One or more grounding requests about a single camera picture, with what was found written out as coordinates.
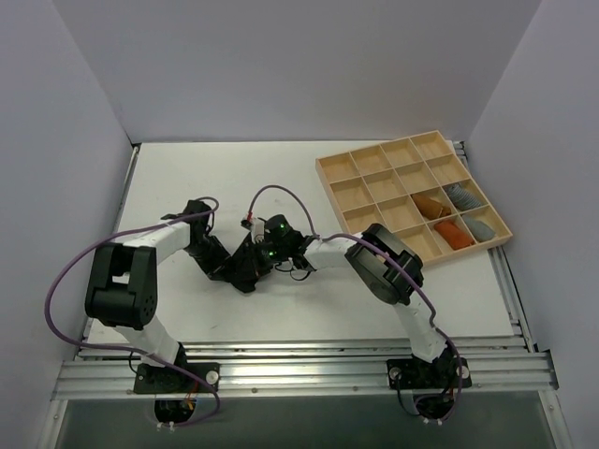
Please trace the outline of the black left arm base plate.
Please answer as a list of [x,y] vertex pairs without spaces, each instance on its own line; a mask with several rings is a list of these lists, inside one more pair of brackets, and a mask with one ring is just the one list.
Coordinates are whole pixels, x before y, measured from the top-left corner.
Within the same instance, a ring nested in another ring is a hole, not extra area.
[[[220,368],[217,363],[192,363],[185,369],[217,390]],[[142,363],[137,368],[133,392],[141,395],[209,393],[209,388],[176,370]]]

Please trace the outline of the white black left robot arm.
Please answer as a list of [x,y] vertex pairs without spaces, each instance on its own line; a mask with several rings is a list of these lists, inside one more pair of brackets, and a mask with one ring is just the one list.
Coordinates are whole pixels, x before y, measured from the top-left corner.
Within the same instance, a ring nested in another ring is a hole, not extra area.
[[209,279],[223,281],[230,255],[211,234],[218,206],[210,196],[192,199],[182,212],[124,232],[95,249],[85,312],[139,349],[142,361],[157,367],[155,381],[168,392],[187,385],[189,369],[183,345],[156,315],[158,266],[184,251]]

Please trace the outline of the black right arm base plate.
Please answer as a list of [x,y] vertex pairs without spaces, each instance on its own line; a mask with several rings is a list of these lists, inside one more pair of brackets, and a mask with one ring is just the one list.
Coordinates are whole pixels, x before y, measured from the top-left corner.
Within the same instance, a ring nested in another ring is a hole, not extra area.
[[473,384],[467,361],[461,359],[461,367],[455,356],[427,363],[418,358],[388,359],[387,378],[394,390],[444,390],[457,388],[459,375],[463,388]]

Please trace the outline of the black pinstriped underwear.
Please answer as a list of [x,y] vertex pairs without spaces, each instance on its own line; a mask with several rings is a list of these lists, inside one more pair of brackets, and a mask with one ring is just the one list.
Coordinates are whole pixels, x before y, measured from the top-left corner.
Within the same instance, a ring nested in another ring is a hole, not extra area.
[[272,261],[261,244],[248,234],[225,266],[225,281],[243,294],[256,290],[257,282],[272,270]]

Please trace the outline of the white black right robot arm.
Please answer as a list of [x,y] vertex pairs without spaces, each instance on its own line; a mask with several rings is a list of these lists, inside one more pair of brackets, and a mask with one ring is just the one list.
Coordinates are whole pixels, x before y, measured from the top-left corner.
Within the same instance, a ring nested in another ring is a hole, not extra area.
[[419,381],[435,386],[448,376],[449,365],[441,355],[447,337],[434,323],[436,309],[422,290],[423,262],[384,226],[317,238],[303,236],[288,224],[259,221],[250,225],[250,241],[259,260],[272,267],[288,262],[307,273],[352,268],[371,293],[397,313],[412,355],[418,358]]

